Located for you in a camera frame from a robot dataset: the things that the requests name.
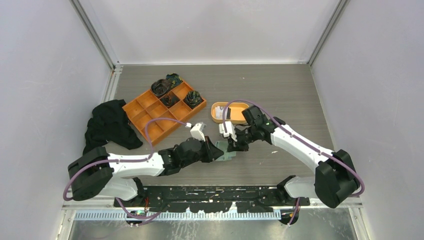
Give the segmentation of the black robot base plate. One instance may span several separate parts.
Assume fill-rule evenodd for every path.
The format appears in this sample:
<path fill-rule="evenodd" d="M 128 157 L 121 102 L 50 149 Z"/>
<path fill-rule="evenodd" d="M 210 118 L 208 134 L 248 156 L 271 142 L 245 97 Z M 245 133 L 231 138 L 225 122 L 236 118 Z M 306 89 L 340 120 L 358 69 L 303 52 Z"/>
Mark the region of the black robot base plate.
<path fill-rule="evenodd" d="M 144 186 L 140 195 L 122 201 L 126 208 L 152 212 L 225 213 L 235 205 L 238 213 L 268 213 L 274 207 L 309 206 L 310 200 L 290 197 L 281 186 Z"/>

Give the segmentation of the green card holder wallet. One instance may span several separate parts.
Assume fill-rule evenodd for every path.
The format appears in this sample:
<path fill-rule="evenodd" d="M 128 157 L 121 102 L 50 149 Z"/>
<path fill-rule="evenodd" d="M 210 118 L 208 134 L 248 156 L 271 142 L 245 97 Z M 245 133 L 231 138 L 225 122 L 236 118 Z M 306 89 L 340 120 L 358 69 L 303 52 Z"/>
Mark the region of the green card holder wallet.
<path fill-rule="evenodd" d="M 217 141 L 215 145 L 218 149 L 223 151 L 223 155 L 221 155 L 220 157 L 216 159 L 217 162 L 229 161 L 237 155 L 236 151 L 228 152 L 229 143 L 226 140 Z"/>

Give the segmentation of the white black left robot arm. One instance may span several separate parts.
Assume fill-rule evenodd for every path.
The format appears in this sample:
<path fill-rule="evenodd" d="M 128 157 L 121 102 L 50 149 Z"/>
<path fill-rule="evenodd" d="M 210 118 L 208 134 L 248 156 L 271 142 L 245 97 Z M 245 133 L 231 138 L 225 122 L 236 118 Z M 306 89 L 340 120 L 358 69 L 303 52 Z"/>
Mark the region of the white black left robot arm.
<path fill-rule="evenodd" d="M 69 183 L 65 189 L 71 190 L 71 196 L 65 192 L 63 198 L 85 201 L 102 195 L 138 207 L 146 200 L 139 176 L 170 176 L 193 163 L 211 163 L 223 155 L 209 137 L 190 137 L 147 155 L 120 155 L 109 153 L 103 146 L 96 147 L 68 165 Z"/>

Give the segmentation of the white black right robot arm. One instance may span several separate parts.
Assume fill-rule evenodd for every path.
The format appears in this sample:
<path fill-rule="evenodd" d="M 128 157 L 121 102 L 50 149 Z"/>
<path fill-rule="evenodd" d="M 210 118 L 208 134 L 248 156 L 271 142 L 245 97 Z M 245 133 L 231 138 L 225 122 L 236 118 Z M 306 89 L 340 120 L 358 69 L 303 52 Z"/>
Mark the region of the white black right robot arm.
<path fill-rule="evenodd" d="M 246 152 L 251 143 L 263 141 L 290 153 L 313 173 L 312 177 L 291 175 L 280 182 L 277 198 L 281 204 L 318 198 L 334 209 L 348 197 L 363 192 L 363 181 L 346 151 L 333 151 L 312 142 L 258 106 L 250 106 L 242 115 L 246 120 L 244 129 L 237 129 L 229 120 L 219 124 L 220 134 L 228 140 L 228 152 Z"/>

